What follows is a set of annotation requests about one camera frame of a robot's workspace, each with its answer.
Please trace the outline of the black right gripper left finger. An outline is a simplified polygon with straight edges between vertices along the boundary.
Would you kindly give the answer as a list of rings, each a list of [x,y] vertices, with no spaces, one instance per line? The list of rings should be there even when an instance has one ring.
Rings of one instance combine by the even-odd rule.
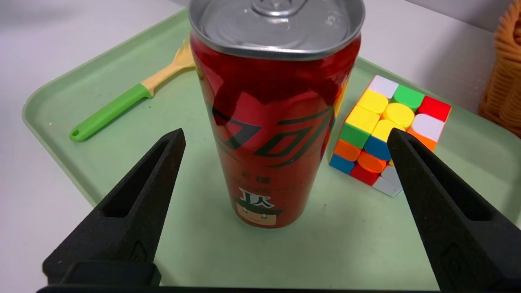
[[[43,262],[49,285],[158,285],[154,265],[184,155],[182,129],[162,136]]]

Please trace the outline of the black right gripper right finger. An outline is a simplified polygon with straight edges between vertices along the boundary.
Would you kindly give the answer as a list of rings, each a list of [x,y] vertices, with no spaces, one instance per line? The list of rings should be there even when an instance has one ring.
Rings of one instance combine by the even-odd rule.
[[[520,229],[408,132],[387,140],[441,291],[520,291]]]

